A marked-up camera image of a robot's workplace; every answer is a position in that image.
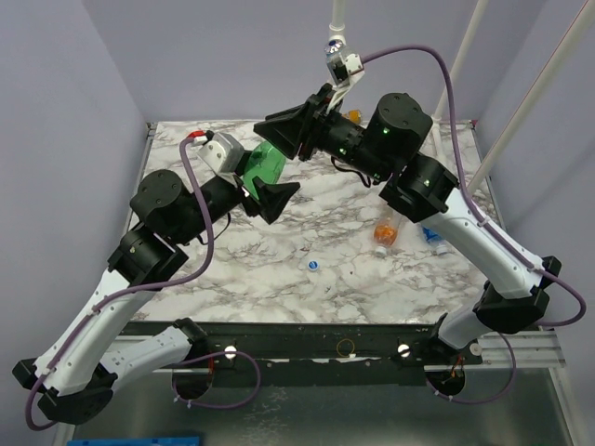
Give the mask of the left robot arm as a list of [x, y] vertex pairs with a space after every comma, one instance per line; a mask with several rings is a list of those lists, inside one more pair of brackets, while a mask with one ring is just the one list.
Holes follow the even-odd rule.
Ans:
[[240, 172], [232, 181], [212, 177], [190, 189], [167, 169], [142, 179], [130, 203], [139, 221], [109, 257], [93, 295], [44, 354], [21, 360], [12, 370], [30, 392], [29, 428], [41, 429], [33, 420], [34, 408], [51, 426], [82, 425], [130, 382], [168, 365], [199, 365], [208, 351], [207, 335], [189, 318], [132, 348], [109, 348], [156, 293], [206, 272], [214, 255], [215, 221], [241, 205], [249, 216], [272, 223], [299, 187], [261, 174], [244, 181]]

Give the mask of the orange plastic bottle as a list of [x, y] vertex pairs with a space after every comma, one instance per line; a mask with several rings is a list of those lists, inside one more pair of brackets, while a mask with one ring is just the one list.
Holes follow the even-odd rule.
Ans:
[[377, 256], [384, 257], [389, 253], [398, 238], [401, 222], [402, 216], [393, 209], [387, 207], [382, 212], [373, 232]]

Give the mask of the green plastic bottle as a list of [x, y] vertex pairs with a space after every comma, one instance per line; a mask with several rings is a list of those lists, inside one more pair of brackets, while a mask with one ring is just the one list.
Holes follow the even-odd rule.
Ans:
[[265, 184], [276, 184], [284, 171], [286, 158], [270, 142], [262, 141], [248, 158], [242, 176], [245, 188], [256, 200], [258, 192], [254, 179], [258, 177]]

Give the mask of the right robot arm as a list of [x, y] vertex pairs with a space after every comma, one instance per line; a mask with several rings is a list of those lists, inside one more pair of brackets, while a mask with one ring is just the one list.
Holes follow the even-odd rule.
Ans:
[[561, 261], [522, 248], [467, 200], [454, 174], [420, 153], [432, 120], [418, 103], [406, 93], [386, 94], [361, 127], [328, 108], [331, 92], [323, 85], [302, 105], [266, 116], [254, 131], [288, 159], [308, 161], [324, 151], [383, 184], [379, 195], [389, 207], [438, 233], [484, 274], [481, 298], [435, 324], [430, 357], [449, 363], [474, 338], [516, 334], [540, 320]]

